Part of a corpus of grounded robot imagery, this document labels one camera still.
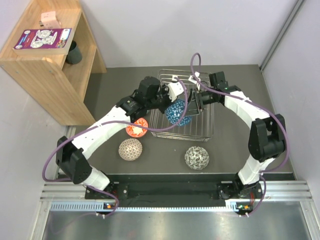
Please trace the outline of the blue triangle patterned bowl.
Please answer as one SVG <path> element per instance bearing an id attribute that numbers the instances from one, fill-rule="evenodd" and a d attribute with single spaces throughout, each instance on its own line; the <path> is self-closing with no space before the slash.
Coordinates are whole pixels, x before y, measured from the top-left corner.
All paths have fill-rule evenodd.
<path id="1" fill-rule="evenodd" d="M 185 109 L 185 101 L 182 99 L 177 99 L 174 104 L 169 106 L 165 110 L 165 116 L 167 120 L 172 124 L 176 124 L 178 120 L 181 118 L 182 113 L 184 112 Z M 185 116 L 177 126 L 183 127 L 188 125 L 192 120 L 191 116 Z"/>

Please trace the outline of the metal wire dish rack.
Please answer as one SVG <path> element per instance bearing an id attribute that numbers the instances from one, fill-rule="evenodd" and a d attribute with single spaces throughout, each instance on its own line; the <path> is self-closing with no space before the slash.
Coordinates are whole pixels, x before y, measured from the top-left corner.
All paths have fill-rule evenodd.
<path id="1" fill-rule="evenodd" d="M 200 86 L 187 70 L 161 69 L 158 72 L 158 79 L 162 84 L 169 84 L 174 77 L 178 77 L 185 85 L 189 94 L 198 93 L 205 89 Z M 180 95 L 177 101 L 167 108 L 164 113 L 158 109 L 150 112 L 149 126 L 152 129 L 164 129 L 175 124 L 181 117 L 185 107 L 185 97 Z M 201 110 L 195 109 L 188 111 L 182 121 L 167 131 L 153 132 L 155 137 L 206 142 L 214 134 L 214 106 L 212 104 L 201 107 Z"/>

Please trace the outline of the black white paisley bowl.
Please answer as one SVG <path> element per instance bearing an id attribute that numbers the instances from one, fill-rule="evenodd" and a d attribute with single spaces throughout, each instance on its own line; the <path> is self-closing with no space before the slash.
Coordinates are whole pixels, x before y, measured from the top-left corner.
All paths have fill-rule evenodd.
<path id="1" fill-rule="evenodd" d="M 210 161 L 209 153 L 200 146 L 191 146 L 184 155 L 187 166 L 192 170 L 203 170 Z"/>

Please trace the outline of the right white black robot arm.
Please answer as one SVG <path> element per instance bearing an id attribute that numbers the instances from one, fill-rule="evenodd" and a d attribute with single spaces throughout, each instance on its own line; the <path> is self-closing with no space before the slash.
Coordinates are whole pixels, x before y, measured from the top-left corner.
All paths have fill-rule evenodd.
<path id="1" fill-rule="evenodd" d="M 230 86 L 222 71 L 209 75 L 210 87 L 203 85 L 196 74 L 191 79 L 197 83 L 198 89 L 190 91 L 189 111 L 199 111 L 205 105 L 220 103 L 249 127 L 249 157 L 231 183 L 218 185 L 220 197 L 227 200 L 255 194 L 268 165 L 282 153 L 288 152 L 284 117 L 253 103 L 239 87 Z"/>

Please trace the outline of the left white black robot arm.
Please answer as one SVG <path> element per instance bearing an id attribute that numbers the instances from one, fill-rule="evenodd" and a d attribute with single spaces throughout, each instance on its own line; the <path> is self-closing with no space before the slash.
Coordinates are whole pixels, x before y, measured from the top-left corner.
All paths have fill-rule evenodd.
<path id="1" fill-rule="evenodd" d="M 161 84 L 155 77 L 145 77 L 131 95 L 123 97 L 85 133 L 72 140 L 60 138 L 56 164 L 75 185 L 92 186 L 102 198 L 109 198 L 114 191 L 113 185 L 102 171 L 89 164 L 88 159 L 129 123 L 144 117 L 149 110 L 164 112 L 183 92 L 178 81 Z"/>

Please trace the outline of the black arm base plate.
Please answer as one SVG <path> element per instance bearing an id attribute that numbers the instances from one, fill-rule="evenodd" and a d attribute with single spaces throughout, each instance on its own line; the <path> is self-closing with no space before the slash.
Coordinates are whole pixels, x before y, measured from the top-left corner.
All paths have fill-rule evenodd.
<path id="1" fill-rule="evenodd" d="M 160 199 L 197 197 L 205 200 L 249 199 L 262 195 L 256 183 L 240 189 L 233 182 L 167 181 L 167 182 L 112 182 L 103 190 L 87 188 L 86 199 L 106 199 L 109 194 L 120 201 L 159 201 Z"/>

